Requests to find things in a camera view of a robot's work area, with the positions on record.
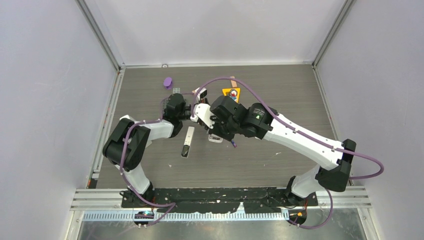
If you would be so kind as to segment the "large white remote control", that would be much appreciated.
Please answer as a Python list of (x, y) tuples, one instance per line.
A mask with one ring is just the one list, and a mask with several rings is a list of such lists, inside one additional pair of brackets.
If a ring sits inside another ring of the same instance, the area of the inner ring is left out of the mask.
[(209, 134), (208, 135), (208, 140), (212, 143), (222, 143), (223, 142), (223, 138), (219, 137), (215, 134)]

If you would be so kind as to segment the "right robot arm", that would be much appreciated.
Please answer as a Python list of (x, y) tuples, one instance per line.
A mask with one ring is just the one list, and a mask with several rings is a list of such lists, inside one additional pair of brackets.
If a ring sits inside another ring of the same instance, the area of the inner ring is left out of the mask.
[(299, 205), (310, 194), (319, 190), (344, 192), (353, 161), (356, 142), (337, 141), (311, 132), (291, 121), (275, 109), (254, 103), (249, 108), (229, 96), (218, 97), (206, 107), (212, 128), (209, 134), (227, 141), (236, 134), (278, 143), (313, 160), (316, 166), (302, 175), (290, 178), (285, 198), (291, 205)]

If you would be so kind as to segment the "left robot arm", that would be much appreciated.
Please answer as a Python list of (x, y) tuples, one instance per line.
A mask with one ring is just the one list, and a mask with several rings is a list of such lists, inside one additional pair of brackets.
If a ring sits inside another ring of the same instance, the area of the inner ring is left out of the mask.
[(134, 192), (134, 200), (141, 207), (153, 202), (153, 184), (146, 177), (141, 160), (145, 149), (158, 139), (175, 137), (190, 119), (191, 105), (184, 93), (173, 93), (166, 98), (161, 118), (153, 121), (136, 121), (123, 116), (105, 142), (102, 154), (118, 168), (128, 189)]

